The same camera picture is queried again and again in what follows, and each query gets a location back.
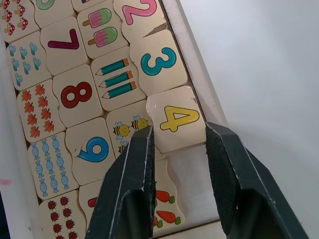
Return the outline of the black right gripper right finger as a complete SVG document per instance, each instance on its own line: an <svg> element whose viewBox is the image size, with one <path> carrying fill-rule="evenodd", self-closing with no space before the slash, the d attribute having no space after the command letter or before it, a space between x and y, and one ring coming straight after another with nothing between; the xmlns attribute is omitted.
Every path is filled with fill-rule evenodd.
<svg viewBox="0 0 319 239"><path fill-rule="evenodd" d="M274 177L227 127L206 122L206 153L228 239L306 239Z"/></svg>

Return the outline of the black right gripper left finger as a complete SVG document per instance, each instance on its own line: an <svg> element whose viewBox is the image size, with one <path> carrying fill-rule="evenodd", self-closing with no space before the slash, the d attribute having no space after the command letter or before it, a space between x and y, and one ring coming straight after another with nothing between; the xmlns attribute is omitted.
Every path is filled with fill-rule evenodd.
<svg viewBox="0 0 319 239"><path fill-rule="evenodd" d="M151 239L156 200L154 130L136 131L105 174L85 237Z"/></svg>

